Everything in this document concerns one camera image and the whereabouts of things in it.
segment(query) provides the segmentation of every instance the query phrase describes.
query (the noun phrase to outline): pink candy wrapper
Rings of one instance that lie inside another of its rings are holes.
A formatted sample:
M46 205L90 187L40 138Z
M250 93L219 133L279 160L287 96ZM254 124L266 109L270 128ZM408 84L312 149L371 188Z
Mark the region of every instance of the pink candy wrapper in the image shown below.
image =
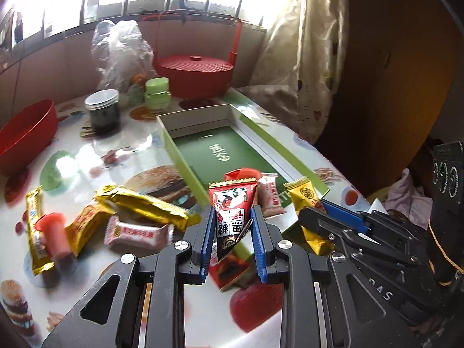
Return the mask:
M119 221L117 215L110 217L105 233L105 245L125 243L152 250L162 250L172 243L174 225L161 228L147 225L129 224Z
M285 209L280 203L279 194L275 179L278 174L261 173L262 177L258 180L258 200L264 217L277 216L285 213Z

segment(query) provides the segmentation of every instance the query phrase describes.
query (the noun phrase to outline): green jar lid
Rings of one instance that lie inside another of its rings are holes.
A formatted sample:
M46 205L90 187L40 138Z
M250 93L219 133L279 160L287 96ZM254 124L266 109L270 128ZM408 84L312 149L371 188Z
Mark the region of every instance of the green jar lid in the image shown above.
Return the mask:
M148 94L158 94L169 91L169 79L166 77L152 78L145 83Z

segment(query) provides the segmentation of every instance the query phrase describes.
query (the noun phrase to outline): wall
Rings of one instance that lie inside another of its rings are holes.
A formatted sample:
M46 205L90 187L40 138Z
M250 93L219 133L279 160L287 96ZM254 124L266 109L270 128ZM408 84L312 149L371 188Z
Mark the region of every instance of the wall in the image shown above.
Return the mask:
M153 46L157 21L139 22ZM162 21L160 57L201 54L227 60L235 27L221 23ZM248 84L265 32L242 28L232 85ZM99 81L91 52L93 31L67 37L32 52L0 74L0 126L24 107L51 98L56 103L91 93Z
M368 195L425 141L458 65L461 33L440 0L349 0L338 94L316 146Z
M459 51L459 65L453 84L430 136L443 142L464 142L464 41Z

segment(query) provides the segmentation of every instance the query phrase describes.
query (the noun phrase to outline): blue gripper pad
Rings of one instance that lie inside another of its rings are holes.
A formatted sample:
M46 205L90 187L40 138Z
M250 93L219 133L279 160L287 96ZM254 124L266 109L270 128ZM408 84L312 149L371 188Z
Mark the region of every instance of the blue gripper pad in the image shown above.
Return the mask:
M326 202L324 199L321 199L322 205L324 205L325 211L335 220L338 220L342 223L345 223L350 228L356 230L358 233L366 234L368 232L367 226L363 223L363 219L358 214L349 211L339 205Z
M209 261L211 258L211 250L213 249L214 228L216 226L216 211L211 207L208 218L208 226L206 227L205 240L201 247L200 255L200 276L201 281L205 282L209 272Z
M265 284L267 281L266 253L264 251L263 239L261 238L261 232L253 208L251 209L251 219L253 220L251 225L251 239L253 240L253 248L255 250L256 271L261 279L261 283Z

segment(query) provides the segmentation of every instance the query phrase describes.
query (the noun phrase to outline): yellow candy wrapper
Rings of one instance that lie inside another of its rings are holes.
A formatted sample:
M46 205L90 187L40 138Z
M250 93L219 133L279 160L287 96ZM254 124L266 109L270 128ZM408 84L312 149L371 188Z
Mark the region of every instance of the yellow candy wrapper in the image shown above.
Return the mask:
M316 208L325 213L324 206L319 200L313 184L307 177L303 177L294 182L284 183L284 187L290 194L296 214L299 214L300 210L304 207ZM306 242L317 255L325 255L335 247L333 243L305 227L302 226L301 229Z
M184 208L166 203L156 197L141 195L115 184L97 190L95 198L98 201L108 200L160 224L174 224L182 231L201 221L201 216L197 213L189 213Z
M41 186L33 189L26 195L27 209L27 239L32 259L32 273L38 275L53 268L54 263L48 256L45 246L40 240L40 231L35 229L35 224L42 217Z
M66 227L69 246L77 257L97 227L106 224L115 212L106 204L92 199L74 221Z

